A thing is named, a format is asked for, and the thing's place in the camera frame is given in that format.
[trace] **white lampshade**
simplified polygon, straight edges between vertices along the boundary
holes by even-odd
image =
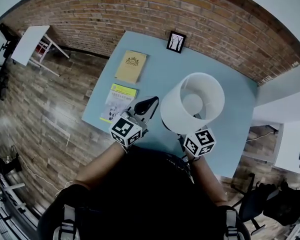
[[[190,94],[182,101],[184,91]],[[161,118],[169,130],[186,135],[196,132],[218,117],[224,104],[224,90],[214,77],[206,73],[192,73],[163,98],[160,107]],[[205,108],[204,118],[195,118],[193,113],[202,107]]]

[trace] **white cube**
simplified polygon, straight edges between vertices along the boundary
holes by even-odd
[[[197,158],[211,152],[215,144],[215,136],[208,128],[187,134],[183,146]]]
[[[129,147],[142,136],[142,127],[117,115],[109,128],[111,137],[125,147]]]

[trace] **backpack strap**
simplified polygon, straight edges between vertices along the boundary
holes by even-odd
[[[74,240],[77,229],[75,227],[76,213],[75,208],[64,205],[64,217],[59,230],[59,240]]]
[[[236,228],[237,213],[234,210],[226,211],[226,231],[223,240],[245,240],[243,234]]]

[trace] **booklet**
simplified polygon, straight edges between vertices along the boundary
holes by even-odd
[[[146,62],[146,58],[146,54],[127,50],[114,77],[121,81],[135,84]]]
[[[100,119],[112,123],[137,96],[137,90],[114,83],[105,101]]]

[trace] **wooden floor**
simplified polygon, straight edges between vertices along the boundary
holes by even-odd
[[[45,65],[60,77],[44,69],[8,63],[8,89],[5,100],[0,100],[0,155],[10,155],[15,145],[27,166],[35,173],[62,189],[74,179],[78,169],[97,157],[113,141],[104,133],[81,120],[92,90],[107,60],[78,52],[70,59],[50,55]],[[251,128],[249,138],[271,131],[268,128]],[[256,154],[271,154],[276,136],[268,135],[247,143],[245,149]],[[57,190],[34,176],[21,162],[23,171],[10,173],[13,183],[24,182],[18,190],[27,205],[42,214],[53,202]],[[231,189],[235,184],[245,190],[249,173],[255,173],[255,182],[279,185],[286,179],[293,188],[300,189],[300,174],[273,168],[260,160],[242,157],[232,179],[221,178],[231,204],[242,195]],[[284,232],[276,221],[260,215],[256,218],[267,228],[252,237],[254,240],[272,240]],[[251,223],[246,223],[250,231]]]

